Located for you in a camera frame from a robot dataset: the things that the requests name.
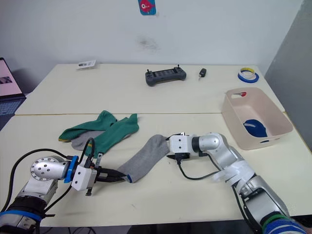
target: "laptop screen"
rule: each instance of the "laptop screen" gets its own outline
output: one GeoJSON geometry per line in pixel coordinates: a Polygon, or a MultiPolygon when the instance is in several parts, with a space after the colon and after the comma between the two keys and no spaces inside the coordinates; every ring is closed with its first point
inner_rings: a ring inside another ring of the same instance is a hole
{"type": "Polygon", "coordinates": [[[4,59],[0,58],[0,97],[22,94],[4,59]]]}

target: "blue ring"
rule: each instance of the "blue ring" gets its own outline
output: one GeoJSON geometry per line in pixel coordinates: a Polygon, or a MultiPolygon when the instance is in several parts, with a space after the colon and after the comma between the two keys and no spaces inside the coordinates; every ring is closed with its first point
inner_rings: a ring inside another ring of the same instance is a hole
{"type": "Polygon", "coordinates": [[[237,76],[243,82],[246,82],[246,83],[256,83],[259,80],[259,75],[256,72],[254,74],[255,74],[255,79],[245,79],[239,73],[238,73],[237,76]]]}
{"type": "Polygon", "coordinates": [[[30,213],[30,212],[26,212],[26,211],[17,211],[17,210],[1,212],[0,216],[1,215],[6,215],[6,214],[22,215],[22,216],[26,216],[26,217],[32,218],[32,219],[34,219],[36,221],[41,221],[42,220],[42,217],[39,216],[39,215],[36,215],[34,213],[30,213]]]}
{"type": "Polygon", "coordinates": [[[68,169],[67,169],[67,174],[64,180],[64,183],[69,183],[70,181],[72,181],[72,172],[73,172],[73,168],[75,166],[76,161],[78,160],[78,156],[74,156],[73,160],[71,161],[68,169]]]}

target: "gray sock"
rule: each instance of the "gray sock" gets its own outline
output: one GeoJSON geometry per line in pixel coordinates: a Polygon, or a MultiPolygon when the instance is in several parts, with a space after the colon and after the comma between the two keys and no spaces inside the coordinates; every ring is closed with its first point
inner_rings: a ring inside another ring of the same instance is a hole
{"type": "Polygon", "coordinates": [[[152,136],[147,143],[131,159],[121,165],[117,171],[127,175],[124,179],[130,183],[145,176],[152,167],[170,152],[166,137],[152,136]]]}
{"type": "Polygon", "coordinates": [[[87,140],[90,137],[96,138],[102,133],[104,133],[104,131],[88,131],[88,132],[82,133],[77,138],[72,139],[72,147],[75,150],[83,150],[84,145],[86,144],[87,140]]]}

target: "green sock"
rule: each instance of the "green sock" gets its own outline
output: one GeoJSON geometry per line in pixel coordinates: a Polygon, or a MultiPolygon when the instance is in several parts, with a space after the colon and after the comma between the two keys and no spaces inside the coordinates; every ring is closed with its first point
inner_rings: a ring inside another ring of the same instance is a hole
{"type": "MultiPolygon", "coordinates": [[[[106,153],[111,147],[122,141],[125,136],[137,132],[138,129],[137,114],[132,114],[129,118],[126,117],[114,123],[104,133],[94,139],[94,158],[98,157],[98,153],[106,153]]],[[[86,155],[90,155],[91,146],[92,144],[89,143],[86,155]]]]}
{"type": "Polygon", "coordinates": [[[102,111],[96,120],[79,124],[75,127],[66,129],[59,137],[59,141],[69,142],[77,138],[80,134],[87,131],[105,131],[111,125],[117,122],[117,119],[108,111],[102,111]]]}

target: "white wall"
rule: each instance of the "white wall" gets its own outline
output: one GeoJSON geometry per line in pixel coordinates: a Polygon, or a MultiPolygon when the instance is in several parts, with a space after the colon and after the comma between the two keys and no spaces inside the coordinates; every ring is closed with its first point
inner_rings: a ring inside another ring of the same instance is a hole
{"type": "Polygon", "coordinates": [[[0,0],[0,56],[30,87],[57,63],[89,59],[256,64],[266,73],[301,3],[156,0],[157,16],[142,16],[137,0],[0,0]]]}
{"type": "Polygon", "coordinates": [[[312,150],[312,1],[304,0],[265,78],[312,150]]]}

